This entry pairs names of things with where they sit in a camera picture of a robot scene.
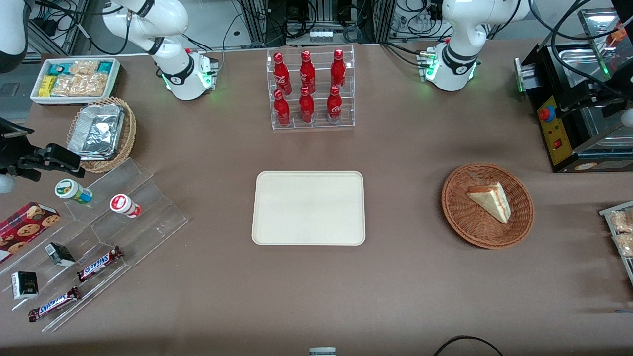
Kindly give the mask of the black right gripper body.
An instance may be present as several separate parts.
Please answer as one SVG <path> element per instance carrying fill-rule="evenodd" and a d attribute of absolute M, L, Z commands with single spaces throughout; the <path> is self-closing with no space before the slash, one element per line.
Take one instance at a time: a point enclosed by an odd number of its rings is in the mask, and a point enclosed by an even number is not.
<path fill-rule="evenodd" d="M 34 133 L 34 129 L 26 128 L 25 126 L 0 118 L 1 171 L 8 171 L 9 167 L 17 165 L 23 156 L 34 157 L 36 168 L 42 169 L 44 167 L 44 161 L 35 153 L 39 148 L 34 148 L 27 138 L 27 135 L 32 133 Z"/>

